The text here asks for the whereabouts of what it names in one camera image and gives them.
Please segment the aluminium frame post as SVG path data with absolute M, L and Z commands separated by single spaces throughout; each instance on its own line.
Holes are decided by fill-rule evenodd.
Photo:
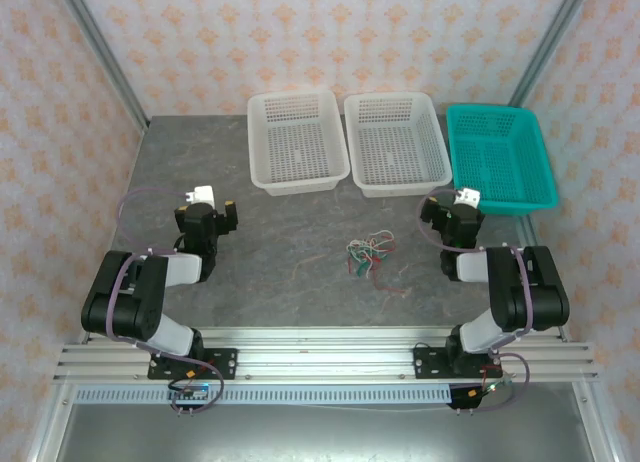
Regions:
M 551 22 L 533 52 L 509 102 L 510 107 L 522 107 L 544 71 L 584 0 L 562 0 Z
M 109 43 L 100 29 L 89 5 L 85 0 L 63 0 L 69 12 L 79 25 L 84 39 L 91 47 L 107 78 L 118 93 L 124 107 L 134 124 L 145 133 L 150 125 L 142 104 L 136 96 L 128 78 L 114 55 Z

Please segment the white plastic basket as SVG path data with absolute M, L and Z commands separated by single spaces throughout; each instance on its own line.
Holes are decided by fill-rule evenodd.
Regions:
M 366 198 L 425 195 L 452 181 L 432 99 L 421 92 L 376 92 L 344 100 L 354 183 Z
M 350 174 L 337 99 L 327 89 L 255 95 L 247 129 L 251 181 L 271 196 L 332 190 Z

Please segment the small electronics board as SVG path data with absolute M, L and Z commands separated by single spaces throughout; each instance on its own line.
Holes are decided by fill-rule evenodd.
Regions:
M 209 386 L 195 382 L 171 382 L 168 384 L 169 398 L 177 402 L 200 402 L 209 400 Z
M 467 395 L 470 398 L 482 399 L 485 396 L 495 392 L 498 388 L 509 386 L 511 384 L 510 381 L 507 380 L 499 380 L 494 381 L 488 384 L 482 384 L 479 387 L 472 387 L 467 391 Z

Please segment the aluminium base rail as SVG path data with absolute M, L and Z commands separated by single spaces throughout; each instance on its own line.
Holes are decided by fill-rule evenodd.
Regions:
M 204 328 L 209 347 L 239 352 L 236 382 L 250 384 L 413 384 L 416 343 L 444 344 L 447 327 Z M 526 359 L 534 382 L 594 381 L 603 373 L 591 344 L 563 341 L 558 329 L 531 333 L 507 346 Z M 143 383 L 148 355 L 91 335 L 63 347 L 58 383 Z

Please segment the grey metal shelf panel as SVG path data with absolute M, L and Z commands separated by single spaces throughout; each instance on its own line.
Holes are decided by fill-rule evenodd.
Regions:
M 575 412 L 77 406 L 58 462 L 593 462 Z

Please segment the teal plastic basket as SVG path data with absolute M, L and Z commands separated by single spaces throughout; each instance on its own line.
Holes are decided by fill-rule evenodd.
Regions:
M 557 206 L 551 164 L 533 112 L 455 104 L 446 110 L 446 123 L 454 187 L 478 191 L 482 212 L 524 216 Z

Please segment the aluminium frame bar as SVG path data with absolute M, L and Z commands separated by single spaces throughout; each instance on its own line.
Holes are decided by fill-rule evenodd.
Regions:
M 627 462 L 611 402 L 601 382 L 573 382 L 573 392 L 594 462 Z
M 71 416 L 75 384 L 54 384 L 36 426 L 27 462 L 56 462 Z

